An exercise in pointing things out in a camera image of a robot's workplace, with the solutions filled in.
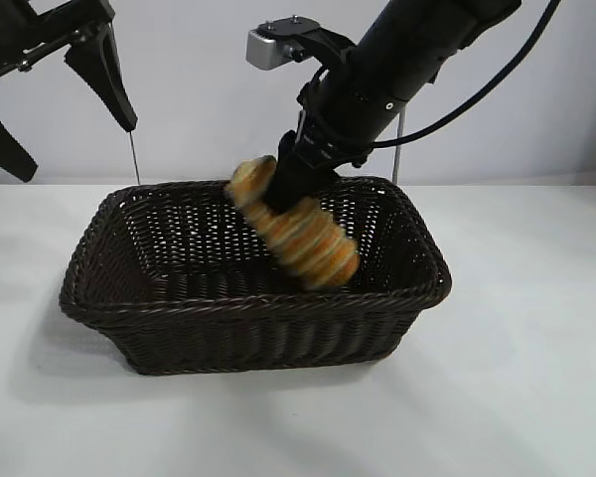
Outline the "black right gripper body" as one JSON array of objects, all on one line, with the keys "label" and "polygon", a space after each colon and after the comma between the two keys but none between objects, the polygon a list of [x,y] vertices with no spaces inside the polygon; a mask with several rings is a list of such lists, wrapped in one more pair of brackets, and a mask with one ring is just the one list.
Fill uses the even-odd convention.
[{"label": "black right gripper body", "polygon": [[297,38],[294,60],[313,57],[323,69],[298,101],[302,123],[279,145],[282,172],[325,172],[365,165],[376,142],[415,95],[415,40]]}]

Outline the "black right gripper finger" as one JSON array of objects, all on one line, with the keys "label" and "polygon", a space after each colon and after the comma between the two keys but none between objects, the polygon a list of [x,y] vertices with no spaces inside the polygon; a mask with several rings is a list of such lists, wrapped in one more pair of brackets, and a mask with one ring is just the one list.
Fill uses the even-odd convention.
[{"label": "black right gripper finger", "polygon": [[312,174],[311,196],[320,197],[335,187],[341,179],[342,176],[335,170],[315,170]]},{"label": "black right gripper finger", "polygon": [[264,203],[277,214],[284,214],[302,199],[315,194],[322,184],[322,174],[294,149],[280,154],[271,181],[264,193]]}]

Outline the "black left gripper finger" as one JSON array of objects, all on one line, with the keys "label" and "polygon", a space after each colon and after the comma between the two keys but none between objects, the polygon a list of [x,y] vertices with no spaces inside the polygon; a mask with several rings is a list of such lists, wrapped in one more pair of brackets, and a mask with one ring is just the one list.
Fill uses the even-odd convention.
[{"label": "black left gripper finger", "polygon": [[138,116],[125,90],[120,61],[111,27],[75,42],[65,54],[65,63],[99,97],[123,130],[134,130]]},{"label": "black left gripper finger", "polygon": [[0,168],[22,182],[35,176],[38,164],[0,121]]}]

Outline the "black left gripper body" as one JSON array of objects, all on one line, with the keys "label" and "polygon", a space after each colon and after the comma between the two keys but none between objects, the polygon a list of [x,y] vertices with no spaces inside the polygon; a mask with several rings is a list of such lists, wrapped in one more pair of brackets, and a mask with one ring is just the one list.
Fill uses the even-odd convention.
[{"label": "black left gripper body", "polygon": [[28,1],[0,1],[0,78],[29,71],[58,49],[79,44],[111,23],[107,1],[68,1],[38,13]]}]

